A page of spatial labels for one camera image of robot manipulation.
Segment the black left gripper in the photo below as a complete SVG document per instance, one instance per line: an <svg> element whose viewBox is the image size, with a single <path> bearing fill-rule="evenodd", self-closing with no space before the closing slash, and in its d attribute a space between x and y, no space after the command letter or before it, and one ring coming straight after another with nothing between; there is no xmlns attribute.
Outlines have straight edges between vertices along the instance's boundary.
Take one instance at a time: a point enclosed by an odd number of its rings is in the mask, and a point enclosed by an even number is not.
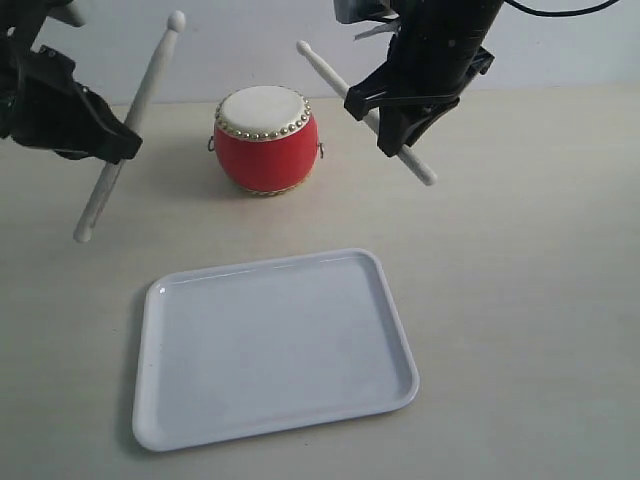
<svg viewBox="0 0 640 480"><path fill-rule="evenodd" d="M133 159L142 138L100 95L80 83L75 87L74 62L49 47L32 49L49 17L78 24L69 1L1 3L1 137L36 149L71 146L71 160L94 157L118 165ZM73 107L70 144L64 129Z"/></svg>

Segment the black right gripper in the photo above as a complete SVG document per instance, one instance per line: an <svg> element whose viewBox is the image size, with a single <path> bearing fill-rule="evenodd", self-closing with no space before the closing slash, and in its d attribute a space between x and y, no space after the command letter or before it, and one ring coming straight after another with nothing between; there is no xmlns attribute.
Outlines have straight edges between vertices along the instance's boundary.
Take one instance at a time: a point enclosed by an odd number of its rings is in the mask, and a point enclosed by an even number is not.
<svg viewBox="0 0 640 480"><path fill-rule="evenodd" d="M392 157L459 104L503 3L391 1L389 6L400 28L388 58L348 89L344 107L356 120L379 108L377 146Z"/></svg>

